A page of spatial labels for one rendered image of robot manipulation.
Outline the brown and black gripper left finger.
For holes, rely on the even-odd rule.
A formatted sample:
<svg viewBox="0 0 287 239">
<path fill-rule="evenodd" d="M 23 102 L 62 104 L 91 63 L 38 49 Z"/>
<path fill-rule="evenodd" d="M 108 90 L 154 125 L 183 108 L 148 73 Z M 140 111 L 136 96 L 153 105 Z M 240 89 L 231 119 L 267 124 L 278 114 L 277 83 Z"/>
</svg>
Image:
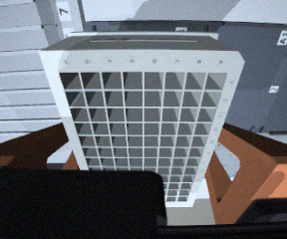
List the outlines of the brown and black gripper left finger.
<svg viewBox="0 0 287 239">
<path fill-rule="evenodd" d="M 47 160 L 69 141 L 62 122 L 0 143 L 0 165 L 47 168 Z M 62 169 L 80 170 L 72 150 Z"/>
</svg>

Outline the white deep-well block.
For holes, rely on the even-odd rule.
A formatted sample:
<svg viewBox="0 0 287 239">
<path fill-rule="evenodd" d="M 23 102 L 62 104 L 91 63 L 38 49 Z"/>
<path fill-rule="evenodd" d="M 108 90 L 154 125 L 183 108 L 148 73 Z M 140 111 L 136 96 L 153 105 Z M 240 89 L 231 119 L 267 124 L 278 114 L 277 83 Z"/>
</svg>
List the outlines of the white deep-well block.
<svg viewBox="0 0 287 239">
<path fill-rule="evenodd" d="M 166 207 L 192 207 L 245 63 L 217 38 L 80 31 L 39 51 L 80 170 L 153 171 Z"/>
</svg>

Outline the grey flat base plate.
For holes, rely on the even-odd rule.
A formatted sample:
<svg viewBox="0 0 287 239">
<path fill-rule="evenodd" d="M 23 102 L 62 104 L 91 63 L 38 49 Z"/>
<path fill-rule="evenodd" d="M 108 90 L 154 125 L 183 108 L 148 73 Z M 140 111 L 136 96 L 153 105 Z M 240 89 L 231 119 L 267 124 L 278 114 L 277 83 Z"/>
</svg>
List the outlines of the grey flat base plate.
<svg viewBox="0 0 287 239">
<path fill-rule="evenodd" d="M 259 133 L 259 134 L 287 143 L 287 135 L 271 135 L 269 133 Z M 240 167 L 240 162 L 237 156 L 234 155 L 231 151 L 229 151 L 219 142 L 217 142 L 214 150 L 227 174 L 230 177 L 234 177 L 237 170 Z"/>
</svg>

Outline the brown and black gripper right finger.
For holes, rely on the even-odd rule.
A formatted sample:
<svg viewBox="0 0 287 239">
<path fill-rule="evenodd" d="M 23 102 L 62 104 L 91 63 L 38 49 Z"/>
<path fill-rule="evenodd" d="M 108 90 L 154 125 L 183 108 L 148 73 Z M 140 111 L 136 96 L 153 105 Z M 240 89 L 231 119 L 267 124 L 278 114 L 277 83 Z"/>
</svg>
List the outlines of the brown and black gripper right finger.
<svg viewBox="0 0 287 239">
<path fill-rule="evenodd" d="M 287 143 L 226 122 L 217 141 L 240 167 L 231 182 L 213 152 L 204 176 L 215 225 L 234 224 L 253 201 L 287 199 Z"/>
</svg>

